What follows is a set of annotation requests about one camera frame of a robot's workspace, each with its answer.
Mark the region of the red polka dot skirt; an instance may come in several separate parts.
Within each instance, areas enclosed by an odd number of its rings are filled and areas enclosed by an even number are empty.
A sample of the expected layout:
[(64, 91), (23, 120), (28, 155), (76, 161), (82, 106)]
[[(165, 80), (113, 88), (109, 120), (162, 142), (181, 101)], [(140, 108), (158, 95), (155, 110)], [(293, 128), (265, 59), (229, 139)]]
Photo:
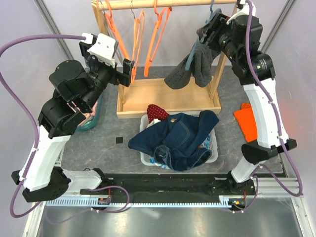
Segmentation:
[(169, 114), (163, 108), (157, 105), (150, 104), (147, 107), (147, 117), (149, 123), (151, 123), (155, 119), (158, 119), (160, 121), (165, 120), (168, 116)]

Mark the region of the dark grey dotted garment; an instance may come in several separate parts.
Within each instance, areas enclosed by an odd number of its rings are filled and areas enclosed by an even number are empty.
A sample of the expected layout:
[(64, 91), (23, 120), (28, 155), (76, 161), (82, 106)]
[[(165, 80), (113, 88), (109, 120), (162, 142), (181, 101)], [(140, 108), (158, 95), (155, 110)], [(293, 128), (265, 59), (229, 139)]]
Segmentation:
[(187, 55), (164, 79), (165, 84), (171, 89), (181, 89), (187, 86), (191, 77), (194, 77), (197, 86), (206, 87), (212, 79), (212, 63), (220, 54), (220, 51), (210, 49), (209, 46), (201, 43), (200, 37), (190, 69), (185, 70)]

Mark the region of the blue floral skirt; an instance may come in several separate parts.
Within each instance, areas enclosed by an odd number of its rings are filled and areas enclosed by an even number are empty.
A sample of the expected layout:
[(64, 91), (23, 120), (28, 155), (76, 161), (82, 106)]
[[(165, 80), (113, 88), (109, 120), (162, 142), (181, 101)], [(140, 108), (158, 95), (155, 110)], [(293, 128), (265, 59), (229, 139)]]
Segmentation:
[(209, 133), (199, 144), (199, 138), (189, 138), (179, 148), (172, 144), (160, 145), (153, 155), (149, 155), (149, 162), (165, 169), (185, 172), (208, 162), (214, 162), (212, 142), (216, 140)]

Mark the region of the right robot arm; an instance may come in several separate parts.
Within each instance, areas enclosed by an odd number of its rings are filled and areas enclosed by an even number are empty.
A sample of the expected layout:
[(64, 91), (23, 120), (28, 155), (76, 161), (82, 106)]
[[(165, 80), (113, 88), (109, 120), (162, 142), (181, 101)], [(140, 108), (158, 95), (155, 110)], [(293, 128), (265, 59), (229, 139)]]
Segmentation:
[(259, 50), (263, 26), (255, 16), (242, 14), (230, 19), (217, 12), (201, 29), (200, 41), (221, 51), (245, 91), (255, 119), (257, 138), (243, 144), (242, 159), (227, 177), (231, 194), (243, 190), (258, 165), (296, 148), (286, 133), (277, 104), (275, 70), (271, 57)]

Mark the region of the orange hanger of white skirt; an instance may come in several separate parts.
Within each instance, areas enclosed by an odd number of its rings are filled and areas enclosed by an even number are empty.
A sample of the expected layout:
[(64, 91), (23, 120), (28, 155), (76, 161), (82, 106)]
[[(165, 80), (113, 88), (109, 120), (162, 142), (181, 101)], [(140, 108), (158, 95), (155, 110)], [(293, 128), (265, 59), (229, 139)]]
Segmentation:
[(114, 38), (118, 41), (118, 46), (119, 46), (120, 51), (123, 54), (124, 58), (129, 60), (130, 57), (128, 55), (128, 52), (124, 46), (123, 40), (122, 40), (122, 38), (119, 34), (119, 31), (114, 23), (114, 20), (113, 20), (113, 13), (112, 13), (112, 8), (110, 5), (110, 2), (108, 0), (105, 0), (105, 2), (106, 2), (106, 5), (108, 7), (108, 10), (109, 10), (109, 13), (107, 13), (107, 12), (104, 13), (107, 24), (110, 27), (110, 30), (111, 30), (112, 34), (114, 35)]

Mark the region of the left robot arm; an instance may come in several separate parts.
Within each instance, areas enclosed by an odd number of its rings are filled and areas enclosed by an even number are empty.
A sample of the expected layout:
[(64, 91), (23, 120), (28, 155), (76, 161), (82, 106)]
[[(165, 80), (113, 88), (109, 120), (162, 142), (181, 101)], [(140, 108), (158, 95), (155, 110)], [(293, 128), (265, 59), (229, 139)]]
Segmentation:
[(67, 60), (49, 76), (55, 90), (38, 117), (36, 153), (30, 168), (24, 167), (11, 175), (16, 184), (24, 186), (22, 195), (26, 202), (54, 200), (71, 191), (104, 194), (108, 190), (108, 181), (99, 168), (69, 171), (55, 164), (61, 150), (85, 120), (85, 114), (92, 112), (107, 85), (130, 85), (134, 61), (124, 59), (123, 71), (118, 72), (116, 66), (106, 65), (95, 56), (89, 56), (88, 60), (89, 72), (79, 61)]

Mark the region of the orange hanger of denim skirt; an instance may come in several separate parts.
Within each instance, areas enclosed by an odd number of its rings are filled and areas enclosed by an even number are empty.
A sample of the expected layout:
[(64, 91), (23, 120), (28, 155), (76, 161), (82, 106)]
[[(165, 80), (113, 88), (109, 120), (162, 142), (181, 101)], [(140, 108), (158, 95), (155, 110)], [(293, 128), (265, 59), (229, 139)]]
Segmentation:
[(155, 26), (153, 29), (153, 33), (151, 36), (145, 67), (144, 67), (144, 77), (147, 77), (149, 74), (149, 69), (152, 65), (152, 62), (155, 58), (155, 55), (157, 53), (160, 41), (162, 39), (162, 35), (164, 33), (166, 24), (168, 22), (170, 13), (172, 11), (172, 7), (164, 7), (161, 12), (157, 10), (157, 0), (154, 1), (154, 12), (157, 16), (157, 20), (155, 22)]

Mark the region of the orange hanger of floral skirt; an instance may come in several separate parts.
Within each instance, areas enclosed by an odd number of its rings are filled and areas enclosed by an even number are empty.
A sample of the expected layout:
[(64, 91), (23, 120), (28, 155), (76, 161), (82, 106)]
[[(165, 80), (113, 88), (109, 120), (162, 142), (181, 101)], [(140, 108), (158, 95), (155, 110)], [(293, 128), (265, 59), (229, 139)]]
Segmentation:
[(141, 50), (142, 39), (143, 39), (144, 25), (145, 25), (145, 13), (144, 13), (144, 10), (141, 10), (139, 17), (134, 19), (133, 52), (132, 52), (132, 61), (134, 61), (134, 66), (132, 68), (131, 84), (134, 83), (136, 74), (137, 74), (140, 50)]

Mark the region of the blue-grey hanger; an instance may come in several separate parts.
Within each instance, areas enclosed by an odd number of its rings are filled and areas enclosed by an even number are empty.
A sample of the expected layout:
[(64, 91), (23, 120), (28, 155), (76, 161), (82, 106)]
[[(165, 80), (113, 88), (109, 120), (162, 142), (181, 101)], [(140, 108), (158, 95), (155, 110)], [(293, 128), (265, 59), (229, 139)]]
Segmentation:
[[(215, 2), (215, 0), (211, 1), (211, 4), (210, 4), (210, 16), (205, 21), (204, 27), (207, 26), (207, 24), (210, 23), (210, 21), (214, 18), (216, 13), (221, 12), (220, 8), (216, 9), (215, 11), (213, 11), (214, 2)], [(185, 64), (185, 70), (186, 71), (188, 71), (190, 69), (190, 66), (191, 66), (191, 63), (192, 63), (192, 61), (194, 59), (195, 51), (196, 51), (196, 48), (197, 48), (199, 42), (200, 42), (200, 36), (197, 37), (197, 40), (195, 41), (195, 43), (194, 43), (194, 45), (193, 45), (193, 47), (192, 47), (192, 49), (190, 51), (190, 54), (188, 55), (188, 59), (187, 59), (186, 64)]]

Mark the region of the dark denim skirt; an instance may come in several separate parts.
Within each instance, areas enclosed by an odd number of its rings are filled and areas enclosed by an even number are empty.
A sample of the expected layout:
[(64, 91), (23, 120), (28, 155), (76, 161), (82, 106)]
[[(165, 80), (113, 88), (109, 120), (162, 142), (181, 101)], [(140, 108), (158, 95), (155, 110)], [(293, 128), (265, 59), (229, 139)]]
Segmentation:
[(200, 112), (197, 117), (184, 113), (170, 115), (135, 135), (128, 147), (173, 171), (185, 172), (206, 163), (212, 156), (211, 150), (201, 144), (218, 122), (217, 115), (210, 110)]

